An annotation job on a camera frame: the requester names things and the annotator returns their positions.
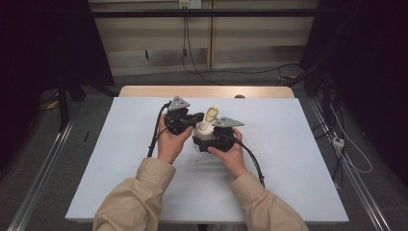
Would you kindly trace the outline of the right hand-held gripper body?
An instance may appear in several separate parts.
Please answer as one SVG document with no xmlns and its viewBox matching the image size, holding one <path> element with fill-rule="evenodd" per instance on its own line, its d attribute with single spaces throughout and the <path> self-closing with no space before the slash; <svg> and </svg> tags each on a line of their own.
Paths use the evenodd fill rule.
<svg viewBox="0 0 408 231">
<path fill-rule="evenodd" d="M 214 147 L 226 152 L 230 150 L 235 143 L 235 133 L 233 128 L 244 126 L 244 123 L 224 116 L 217 119 L 213 123 L 213 126 L 213 137 L 206 141 L 205 150 L 208 150 L 209 147 Z"/>
</svg>

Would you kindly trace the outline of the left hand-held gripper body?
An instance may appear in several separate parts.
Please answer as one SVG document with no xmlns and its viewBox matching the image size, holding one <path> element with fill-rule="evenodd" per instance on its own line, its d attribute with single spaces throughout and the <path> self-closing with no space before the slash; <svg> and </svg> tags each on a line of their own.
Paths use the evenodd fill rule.
<svg viewBox="0 0 408 231">
<path fill-rule="evenodd" d="M 181 135 L 187 128 L 194 127 L 196 117 L 189 115 L 190 104 L 179 96 L 170 102 L 165 117 L 165 125 L 173 135 Z"/>
</svg>

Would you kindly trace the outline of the white bottle with beige cap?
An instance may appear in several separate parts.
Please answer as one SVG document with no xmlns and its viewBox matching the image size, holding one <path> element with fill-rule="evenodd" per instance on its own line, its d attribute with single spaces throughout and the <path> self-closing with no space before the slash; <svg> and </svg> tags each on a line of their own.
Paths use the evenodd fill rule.
<svg viewBox="0 0 408 231">
<path fill-rule="evenodd" d="M 193 143 L 197 152 L 204 152 L 202 144 L 214 139 L 213 122 L 217 120 L 218 108 L 210 107 L 204 115 L 204 119 L 196 124 L 193 131 Z"/>
</svg>

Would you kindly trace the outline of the person's right hand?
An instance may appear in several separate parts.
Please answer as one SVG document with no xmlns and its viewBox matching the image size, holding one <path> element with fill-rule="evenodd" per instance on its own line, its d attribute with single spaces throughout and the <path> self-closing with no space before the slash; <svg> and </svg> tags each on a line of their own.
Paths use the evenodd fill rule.
<svg viewBox="0 0 408 231">
<path fill-rule="evenodd" d="M 247 172 L 242 147 L 235 143 L 227 152 L 223 152 L 215 147 L 209 146 L 208 151 L 221 159 L 230 174 L 237 179 Z"/>
</svg>

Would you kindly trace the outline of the person's left hand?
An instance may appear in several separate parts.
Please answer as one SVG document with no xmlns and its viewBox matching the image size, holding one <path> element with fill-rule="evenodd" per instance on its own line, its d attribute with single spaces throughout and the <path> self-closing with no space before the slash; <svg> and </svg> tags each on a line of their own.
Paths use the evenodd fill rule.
<svg viewBox="0 0 408 231">
<path fill-rule="evenodd" d="M 162 114 L 159 122 L 158 159 L 172 165 L 183 150 L 185 141 L 191 136 L 192 127 L 180 135 L 171 134 L 165 124 L 166 114 Z"/>
</svg>

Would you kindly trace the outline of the wooden table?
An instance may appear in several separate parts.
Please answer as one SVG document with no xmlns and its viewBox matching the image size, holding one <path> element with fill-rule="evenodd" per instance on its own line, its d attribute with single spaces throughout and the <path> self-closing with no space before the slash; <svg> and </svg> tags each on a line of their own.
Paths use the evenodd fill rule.
<svg viewBox="0 0 408 231">
<path fill-rule="evenodd" d="M 120 97 L 294 98 L 288 87 L 244 86 L 125 86 Z"/>
</svg>

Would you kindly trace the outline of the white board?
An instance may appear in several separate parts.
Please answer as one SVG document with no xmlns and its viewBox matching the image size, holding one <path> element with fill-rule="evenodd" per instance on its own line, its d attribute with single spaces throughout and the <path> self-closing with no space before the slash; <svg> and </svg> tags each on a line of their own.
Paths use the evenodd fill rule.
<svg viewBox="0 0 408 231">
<path fill-rule="evenodd" d="M 157 115 L 166 98 L 118 97 L 66 218 L 92 221 L 105 196 L 133 177 L 147 155 Z M 348 216 L 305 114 L 295 98 L 192 98 L 192 113 L 216 107 L 221 116 L 244 123 L 245 164 L 261 171 L 266 188 L 292 206 L 308 223 L 346 222 Z M 242 223 L 244 212 L 232 194 L 232 177 L 220 159 L 197 152 L 186 141 L 174 163 L 176 173 L 163 198 L 161 220 L 167 223 Z"/>
</svg>

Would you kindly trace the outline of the black horizontal metal bar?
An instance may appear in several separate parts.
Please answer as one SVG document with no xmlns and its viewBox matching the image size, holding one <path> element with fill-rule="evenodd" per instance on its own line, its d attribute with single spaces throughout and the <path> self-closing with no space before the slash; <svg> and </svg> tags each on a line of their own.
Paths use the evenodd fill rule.
<svg viewBox="0 0 408 231">
<path fill-rule="evenodd" d="M 97 10 L 97 18 L 130 17 L 303 17 L 319 14 L 316 9 L 207 9 L 207 10 Z"/>
</svg>

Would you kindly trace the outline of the black metal stand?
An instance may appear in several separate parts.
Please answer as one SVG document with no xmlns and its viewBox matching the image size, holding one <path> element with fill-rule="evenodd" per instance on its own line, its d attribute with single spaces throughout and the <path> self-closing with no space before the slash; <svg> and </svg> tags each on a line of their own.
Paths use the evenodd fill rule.
<svg viewBox="0 0 408 231">
<path fill-rule="evenodd" d="M 58 77 L 58 96 L 60 105 L 60 129 L 65 128 L 69 121 L 68 108 L 67 108 L 67 96 L 69 93 L 70 97 L 74 101 L 83 101 L 86 97 L 85 92 L 81 87 L 80 76 L 75 73 L 63 73 Z"/>
</svg>

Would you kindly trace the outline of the black curtain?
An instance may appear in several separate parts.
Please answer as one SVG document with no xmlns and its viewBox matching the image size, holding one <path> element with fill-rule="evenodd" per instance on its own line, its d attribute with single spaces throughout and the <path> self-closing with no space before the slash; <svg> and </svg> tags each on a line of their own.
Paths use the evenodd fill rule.
<svg viewBox="0 0 408 231">
<path fill-rule="evenodd" d="M 75 97 L 81 85 L 114 83 L 89 13 L 89 0 L 0 0 L 0 170 L 60 78 Z"/>
<path fill-rule="evenodd" d="M 380 157 L 408 186 L 408 0 L 319 0 L 299 65 L 327 70 Z"/>
</svg>

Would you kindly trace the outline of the white wall socket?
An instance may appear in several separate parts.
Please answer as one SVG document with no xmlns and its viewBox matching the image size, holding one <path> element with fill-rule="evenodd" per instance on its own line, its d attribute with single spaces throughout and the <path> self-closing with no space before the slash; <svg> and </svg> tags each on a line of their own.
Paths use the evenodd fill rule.
<svg viewBox="0 0 408 231">
<path fill-rule="evenodd" d="M 201 0 L 178 0 L 180 9 L 201 9 Z"/>
</svg>

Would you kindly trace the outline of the aluminium floor rail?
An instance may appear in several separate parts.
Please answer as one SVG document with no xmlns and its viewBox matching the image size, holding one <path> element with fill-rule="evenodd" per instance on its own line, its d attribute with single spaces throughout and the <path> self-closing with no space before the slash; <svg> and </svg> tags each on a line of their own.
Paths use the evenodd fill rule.
<svg viewBox="0 0 408 231">
<path fill-rule="evenodd" d="M 319 120 L 319 126 L 324 131 L 325 137 L 328 138 L 331 146 L 334 148 L 335 155 L 338 158 L 338 163 L 342 167 L 343 174 L 345 174 L 350 181 L 354 191 L 356 192 L 366 213 L 368 214 L 369 219 L 374 226 L 374 229 L 376 231 L 392 231 L 392 228 L 386 221 L 384 214 L 378 206 L 378 203 L 375 201 L 374 197 L 369 191 L 369 188 L 362 178 L 362 174 L 372 173 L 373 167 L 370 159 L 361 150 L 361 148 L 348 136 L 347 132 L 344 129 L 344 126 L 341 123 L 341 120 L 339 119 L 339 116 L 336 114 L 332 106 L 329 106 L 328 114 L 334 117 L 337 127 L 340 129 L 339 132 L 330 129 L 328 119 L 325 119 L 323 117 L 323 107 L 320 105 L 319 101 L 317 99 L 308 99 L 308 101 L 317 119 Z M 348 141 L 351 146 L 354 147 L 362 155 L 363 159 L 369 165 L 369 169 L 362 170 L 352 162 L 351 158 L 346 152 L 346 145 L 344 145 L 343 149 L 335 148 L 332 144 L 332 140 L 335 137 L 341 138 L 344 141 Z"/>
<path fill-rule="evenodd" d="M 38 200 L 43 192 L 45 184 L 51 175 L 51 172 L 57 163 L 57 160 L 64 148 L 67 138 L 70 135 L 76 117 L 70 118 L 63 129 L 58 132 L 51 149 L 48 151 L 46 158 L 39 170 L 34 183 L 26 193 L 23 201 L 18 207 L 11 224 L 7 231 L 24 231 L 32 213 L 34 212 Z"/>
</svg>

